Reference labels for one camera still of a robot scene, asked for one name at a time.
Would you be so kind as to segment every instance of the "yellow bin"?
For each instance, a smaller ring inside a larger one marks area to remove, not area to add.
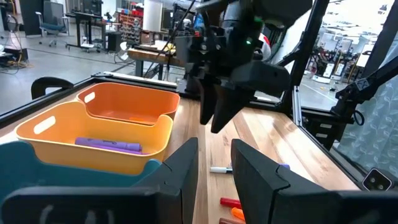
[[[37,157],[51,164],[140,174],[149,159],[163,161],[173,121],[160,115],[153,126],[94,118],[83,103],[61,103],[21,123],[17,137],[29,141]],[[139,143],[148,155],[75,145],[77,137]]]

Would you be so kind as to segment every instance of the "wooden tabletop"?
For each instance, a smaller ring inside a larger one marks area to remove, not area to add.
[[[76,94],[57,102],[73,100]],[[0,143],[16,140],[13,129],[24,120],[0,129]],[[218,134],[210,123],[199,123],[198,101],[181,98],[165,159],[191,137],[199,140],[199,175],[194,223],[218,223],[232,217],[230,208],[220,205],[220,197],[238,199],[231,174],[209,173],[210,167],[231,163],[231,141],[242,139],[276,162],[290,165],[302,177],[329,190],[357,190],[357,186],[284,114],[244,108]]]
[[[160,54],[157,58],[157,53],[146,50],[129,49],[127,51],[128,56],[133,60],[143,60],[155,63],[166,64],[169,58],[165,54]],[[184,63],[179,59],[172,57],[170,59],[170,65],[183,67]]]

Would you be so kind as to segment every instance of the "teal bin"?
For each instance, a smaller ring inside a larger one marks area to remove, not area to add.
[[[14,190],[32,186],[129,187],[160,165],[151,159],[139,175],[58,166],[40,161],[29,143],[10,142],[0,145],[0,202]]]

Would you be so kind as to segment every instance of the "white marker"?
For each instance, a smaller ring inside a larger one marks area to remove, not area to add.
[[[232,168],[228,167],[210,167],[210,172],[219,174],[232,174]]]

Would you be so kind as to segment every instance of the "concrete floor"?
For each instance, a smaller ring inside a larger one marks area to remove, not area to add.
[[[71,36],[66,35],[59,37],[59,39],[75,44],[76,29],[74,27],[74,24],[70,25]],[[94,30],[93,34],[98,34],[97,37],[99,37],[100,30]],[[19,46],[14,35],[8,40],[8,32],[0,33],[0,35],[5,37],[0,40],[0,44],[4,45],[7,42],[7,45]],[[25,37],[24,33],[21,32],[22,47],[28,49],[29,64],[32,66],[20,69],[15,75],[0,73],[0,101],[2,102],[0,114],[28,103],[31,100],[30,86],[37,78],[59,77],[76,83],[96,72],[112,71],[124,65],[123,63],[115,64],[114,55],[105,52],[96,53],[93,50],[88,54],[73,47],[68,50],[64,47],[65,44],[61,42],[56,47],[49,47],[48,44],[52,39],[53,37]],[[149,65],[149,62],[144,63],[144,71]],[[118,73],[133,75],[134,65],[123,68]],[[169,81],[175,82],[176,79],[182,78],[182,75],[183,70],[173,68],[170,71]],[[310,77],[304,76],[300,86],[302,106],[329,110],[337,102],[334,97],[335,93],[328,91],[329,87],[329,85],[316,83]],[[263,93],[256,95],[272,101],[279,100]]]

